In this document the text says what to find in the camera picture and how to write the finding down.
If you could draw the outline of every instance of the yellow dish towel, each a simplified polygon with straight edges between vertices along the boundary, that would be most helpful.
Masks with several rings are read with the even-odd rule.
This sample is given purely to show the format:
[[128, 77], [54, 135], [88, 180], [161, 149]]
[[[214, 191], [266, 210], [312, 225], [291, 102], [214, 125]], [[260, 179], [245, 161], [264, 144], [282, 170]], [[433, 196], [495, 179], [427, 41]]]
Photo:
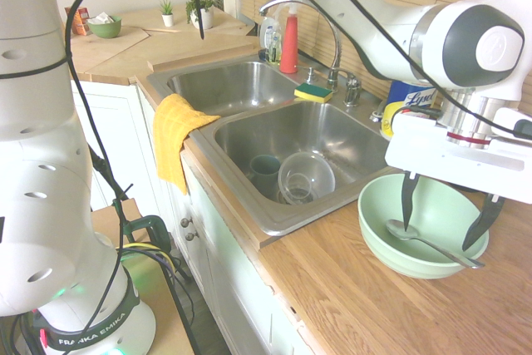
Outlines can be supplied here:
[[208, 116], [196, 111], [178, 94], [165, 97], [155, 110], [153, 124], [157, 175], [174, 183], [186, 195], [185, 174], [180, 152], [189, 133], [216, 121], [219, 116]]

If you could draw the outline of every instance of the yellow sponge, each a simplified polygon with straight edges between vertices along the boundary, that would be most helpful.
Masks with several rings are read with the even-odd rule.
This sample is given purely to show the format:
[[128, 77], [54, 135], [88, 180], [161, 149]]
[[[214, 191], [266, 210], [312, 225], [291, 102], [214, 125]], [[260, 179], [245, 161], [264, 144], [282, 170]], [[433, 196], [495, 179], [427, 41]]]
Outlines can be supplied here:
[[293, 94], [297, 97], [315, 101], [317, 103], [326, 103], [331, 97], [333, 97], [332, 91], [319, 86], [309, 85], [307, 83], [303, 83], [296, 87], [296, 90], [293, 92]]

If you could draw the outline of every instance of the sink basin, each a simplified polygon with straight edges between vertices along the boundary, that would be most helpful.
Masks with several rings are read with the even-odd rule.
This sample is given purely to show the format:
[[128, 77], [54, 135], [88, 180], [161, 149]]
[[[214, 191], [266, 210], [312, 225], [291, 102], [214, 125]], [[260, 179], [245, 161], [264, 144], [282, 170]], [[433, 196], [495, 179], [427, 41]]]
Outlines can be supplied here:
[[[369, 121], [379, 100], [362, 93], [360, 104], [348, 107], [343, 88], [326, 104], [294, 100], [293, 90], [306, 75], [304, 69], [282, 74], [257, 57], [243, 57], [148, 76], [162, 97], [179, 93], [196, 110], [222, 116], [190, 137], [270, 235], [287, 234], [356, 200], [367, 182], [393, 170], [384, 161], [388, 141]], [[315, 84], [324, 86], [319, 79]], [[336, 181], [332, 193], [289, 205], [278, 188], [265, 197], [251, 183], [249, 163], [256, 155], [283, 162], [298, 151], [328, 162]]]
[[210, 116], [233, 116], [292, 100], [294, 82], [254, 59], [217, 67], [193, 67], [157, 77], [168, 88], [167, 95], [178, 93], [195, 110]]
[[[283, 162], [299, 151], [317, 153], [332, 167], [335, 190], [386, 166], [386, 140], [334, 106], [310, 101], [228, 121], [214, 139], [247, 176], [256, 155], [274, 155]], [[279, 195], [271, 200], [283, 202]]]
[[[358, 198], [362, 188], [389, 173], [388, 141], [330, 104], [288, 105], [220, 119], [192, 135], [262, 231], [284, 235]], [[332, 167], [335, 190], [304, 205], [289, 205], [278, 188], [264, 197], [250, 180], [250, 161], [260, 154], [283, 162], [298, 151], [321, 155]]]

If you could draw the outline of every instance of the green mug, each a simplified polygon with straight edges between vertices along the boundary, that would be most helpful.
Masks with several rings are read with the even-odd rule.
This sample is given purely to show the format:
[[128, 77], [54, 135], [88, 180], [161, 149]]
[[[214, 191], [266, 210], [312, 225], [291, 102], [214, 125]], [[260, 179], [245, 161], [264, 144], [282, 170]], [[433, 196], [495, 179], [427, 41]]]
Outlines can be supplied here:
[[264, 197], [271, 197], [278, 188], [277, 177], [281, 162], [273, 155], [261, 154], [249, 162], [249, 180]]

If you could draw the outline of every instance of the green bowl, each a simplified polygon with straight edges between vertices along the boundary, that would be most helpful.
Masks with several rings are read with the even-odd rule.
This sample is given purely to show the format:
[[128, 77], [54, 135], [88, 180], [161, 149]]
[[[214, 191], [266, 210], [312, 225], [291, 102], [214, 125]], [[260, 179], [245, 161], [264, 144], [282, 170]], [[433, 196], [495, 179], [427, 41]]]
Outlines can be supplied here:
[[[389, 219], [402, 220], [403, 174], [372, 180], [358, 198], [358, 219], [369, 249], [386, 266], [419, 279], [440, 279], [464, 267], [452, 262], [419, 240], [402, 241], [388, 232]], [[450, 186], [421, 176], [412, 197], [410, 225], [424, 239], [443, 248], [477, 259], [488, 245], [488, 232], [467, 251], [461, 246], [470, 225], [480, 211], [463, 194]]]
[[108, 24], [91, 24], [87, 22], [87, 25], [97, 37], [104, 37], [105, 39], [110, 39], [112, 37], [117, 37], [122, 28], [122, 17], [110, 16], [114, 22]]

